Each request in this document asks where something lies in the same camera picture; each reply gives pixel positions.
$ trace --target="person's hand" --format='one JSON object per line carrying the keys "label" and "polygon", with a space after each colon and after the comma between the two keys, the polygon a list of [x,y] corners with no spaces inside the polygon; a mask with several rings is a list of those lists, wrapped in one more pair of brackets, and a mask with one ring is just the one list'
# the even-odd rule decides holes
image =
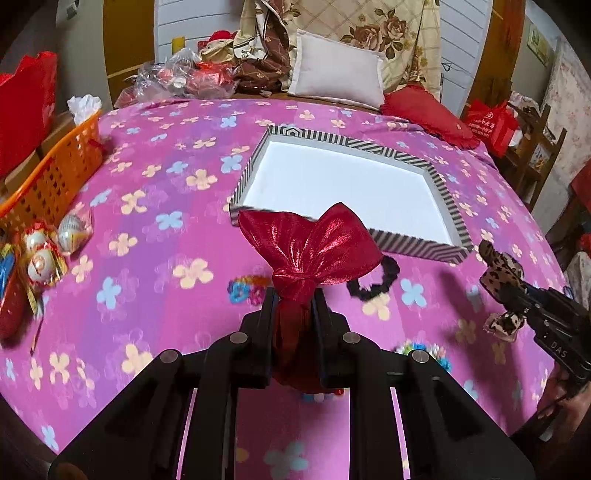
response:
{"label": "person's hand", "polygon": [[[558,363],[554,363],[554,369],[548,377],[542,397],[538,402],[538,418],[544,418],[552,415],[555,409],[554,403],[562,398],[565,393],[566,380],[569,373],[562,369]],[[559,442],[567,442],[578,428],[583,417],[591,404],[591,388],[589,384],[569,400],[560,400],[560,405],[564,410],[564,422],[560,423],[554,431],[553,437]]]}

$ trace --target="orange plastic basket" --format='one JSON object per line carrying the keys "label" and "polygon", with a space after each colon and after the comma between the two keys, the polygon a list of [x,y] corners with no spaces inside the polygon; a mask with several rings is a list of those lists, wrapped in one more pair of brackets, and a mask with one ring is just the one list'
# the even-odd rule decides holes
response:
{"label": "orange plastic basket", "polygon": [[103,162],[97,112],[62,138],[33,173],[0,205],[0,227],[21,232],[35,220],[56,227],[82,186]]}

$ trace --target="red bow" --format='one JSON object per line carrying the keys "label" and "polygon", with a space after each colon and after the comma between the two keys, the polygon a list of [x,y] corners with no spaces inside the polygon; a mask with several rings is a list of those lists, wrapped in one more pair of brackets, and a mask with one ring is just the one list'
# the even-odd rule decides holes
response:
{"label": "red bow", "polygon": [[322,391],[310,333],[310,304],[318,285],[343,283],[372,271],[382,254],[359,218],[343,203],[317,222],[296,213],[243,210],[240,230],[273,269],[281,301],[275,311],[274,377],[306,393]]}

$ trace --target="bed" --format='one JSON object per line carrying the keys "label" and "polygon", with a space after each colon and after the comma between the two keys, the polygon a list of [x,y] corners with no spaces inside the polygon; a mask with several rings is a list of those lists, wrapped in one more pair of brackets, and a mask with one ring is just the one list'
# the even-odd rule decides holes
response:
{"label": "bed", "polygon": [[[95,234],[67,277],[44,293],[34,356],[34,329],[0,351],[0,394],[56,453],[159,352],[204,349],[257,308],[229,301],[229,280],[269,268],[230,224],[228,202],[271,123],[371,140],[431,161],[475,244],[493,241],[519,259],[529,283],[562,288],[550,247],[482,144],[460,151],[403,119],[291,99],[113,111],[100,120],[113,151],[73,204],[93,208]],[[479,284],[482,258],[473,252],[453,265],[394,257],[401,273],[389,294],[363,304],[342,284],[325,288],[329,306],[381,348],[407,339],[444,348],[459,384],[503,429],[516,430],[535,411],[552,361],[527,327],[512,345],[482,330],[502,311]],[[361,281],[371,282],[381,282],[379,269]],[[238,416],[238,478],[347,476],[347,391],[303,397],[273,383],[241,393]]]}

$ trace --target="metal screw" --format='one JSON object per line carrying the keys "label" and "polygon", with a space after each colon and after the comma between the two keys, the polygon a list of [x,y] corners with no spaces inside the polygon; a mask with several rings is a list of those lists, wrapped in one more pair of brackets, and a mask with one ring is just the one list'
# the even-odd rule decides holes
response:
{"label": "metal screw", "polygon": [[413,360],[420,364],[426,364],[429,361],[429,354],[425,350],[415,350],[413,352]]}
{"label": "metal screw", "polygon": [[165,350],[160,354],[160,361],[164,364],[171,364],[178,358],[176,350]]}
{"label": "metal screw", "polygon": [[230,335],[230,341],[232,343],[240,344],[248,340],[248,335],[244,332],[234,332]]}
{"label": "metal screw", "polygon": [[359,343],[361,341],[361,337],[359,336],[358,333],[347,332],[343,335],[343,341],[345,343],[355,344],[355,343]]}

